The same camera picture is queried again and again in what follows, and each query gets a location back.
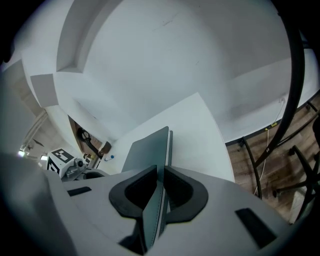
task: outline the white wall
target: white wall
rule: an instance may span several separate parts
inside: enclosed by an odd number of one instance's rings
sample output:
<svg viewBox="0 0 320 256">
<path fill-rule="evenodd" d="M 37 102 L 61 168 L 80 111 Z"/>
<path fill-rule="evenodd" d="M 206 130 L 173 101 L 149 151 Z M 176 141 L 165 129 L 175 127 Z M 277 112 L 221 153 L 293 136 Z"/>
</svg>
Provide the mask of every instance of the white wall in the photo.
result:
<svg viewBox="0 0 320 256">
<path fill-rule="evenodd" d="M 198 92 L 228 142 L 272 123 L 289 91 L 288 38 L 270 1 L 108 1 L 104 10 L 113 11 L 90 35 L 87 60 L 76 57 L 85 63 L 83 74 L 56 72 L 73 2 L 45 4 L 17 38 L 13 59 L 22 57 L 31 90 L 30 76 L 53 73 L 60 110 L 101 141 L 122 137 Z M 302 101 L 319 89 L 314 54 L 306 54 Z M 50 118 L 65 129 L 59 115 Z"/>
<path fill-rule="evenodd" d="M 37 117 L 42 109 L 35 99 L 28 85 L 22 60 L 8 66 L 1 73 L 2 81 L 10 87 L 15 94 L 25 103 L 31 112 Z"/>
<path fill-rule="evenodd" d="M 220 131 L 198 93 L 183 99 L 118 139 L 108 153 L 108 156 L 114 155 L 114 159 L 102 161 L 99 169 L 110 175 L 120 173 L 132 143 L 165 126 L 173 131 L 172 166 L 235 181 Z"/>
<path fill-rule="evenodd" d="M 68 115 L 60 106 L 48 106 L 45 108 L 48 118 L 61 137 L 74 149 L 80 152 L 79 146 L 70 126 Z"/>
<path fill-rule="evenodd" d="M 17 154 L 35 119 L 19 96 L 0 80 L 0 152 Z"/>
<path fill-rule="evenodd" d="M 106 0 L 76 0 L 72 3 L 60 34 L 56 58 L 57 71 L 78 68 L 77 52 L 81 51 L 82 46 L 86 48 L 85 39 L 91 23 L 105 2 Z"/>
<path fill-rule="evenodd" d="M 43 146 L 37 144 L 34 140 L 38 141 Z M 46 161 L 41 160 L 41 156 L 47 155 L 51 151 L 62 148 L 76 158 L 82 158 L 83 156 L 80 150 L 72 147 L 62 138 L 49 119 L 41 124 L 41 127 L 30 141 L 29 146 L 32 148 L 30 150 L 27 149 L 27 152 L 29 152 L 28 157 L 31 157 L 34 160 L 37 159 L 44 169 L 46 168 Z"/>
</svg>

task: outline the black metal stand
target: black metal stand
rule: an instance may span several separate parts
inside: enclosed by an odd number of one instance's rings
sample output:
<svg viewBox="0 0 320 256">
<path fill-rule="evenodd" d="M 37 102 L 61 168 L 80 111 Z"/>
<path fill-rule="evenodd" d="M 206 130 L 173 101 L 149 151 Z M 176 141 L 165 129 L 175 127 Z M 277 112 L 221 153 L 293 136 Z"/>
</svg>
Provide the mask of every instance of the black metal stand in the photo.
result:
<svg viewBox="0 0 320 256">
<path fill-rule="evenodd" d="M 315 105 L 313 105 L 310 101 L 307 102 L 307 105 L 310 106 L 315 112 L 318 112 L 318 110 L 315 107 Z"/>
<path fill-rule="evenodd" d="M 306 187 L 306 193 L 304 196 L 304 200 L 300 209 L 300 212 L 298 214 L 298 217 L 296 218 L 297 220 L 301 217 L 301 215 L 304 213 L 304 211 L 307 208 L 308 203 L 312 201 L 312 199 L 318 195 L 319 193 L 319 184 L 318 182 L 320 181 L 320 173 L 319 172 L 319 164 L 320 164 L 320 152 L 315 155 L 315 165 L 313 170 L 311 169 L 308 161 L 306 158 L 302 155 L 300 150 L 297 148 L 297 146 L 293 146 L 289 150 L 289 155 L 292 156 L 296 154 L 303 166 L 303 170 L 306 174 L 306 180 L 303 182 L 299 182 L 297 184 L 283 187 L 283 188 L 278 188 L 273 191 L 273 196 L 277 197 L 279 194 L 282 192 L 290 191 L 290 190 L 296 190 L 298 188 Z"/>
<path fill-rule="evenodd" d="M 84 130 L 83 128 L 79 128 L 76 131 L 76 135 L 81 142 L 87 144 L 87 146 L 97 155 L 98 158 L 102 159 L 103 155 L 100 155 L 98 149 L 96 149 L 95 146 L 91 144 L 91 136 L 86 130 Z"/>
<path fill-rule="evenodd" d="M 305 77 L 305 53 L 299 29 L 297 26 L 294 25 L 294 22 L 292 20 L 289 20 L 285 16 L 282 16 L 281 18 L 288 36 L 291 53 L 291 83 L 288 101 L 284 110 L 284 114 L 279 128 L 276 131 L 272 141 L 266 147 L 266 149 L 263 151 L 262 155 L 258 158 L 257 161 L 254 160 L 246 139 L 242 138 L 245 147 L 248 150 L 250 160 L 252 162 L 256 185 L 258 189 L 258 197 L 260 199 L 262 199 L 262 192 L 257 167 L 272 153 L 273 150 L 275 150 L 278 147 L 278 144 L 281 142 L 281 139 L 283 138 L 287 129 L 289 128 L 299 104 Z"/>
</svg>

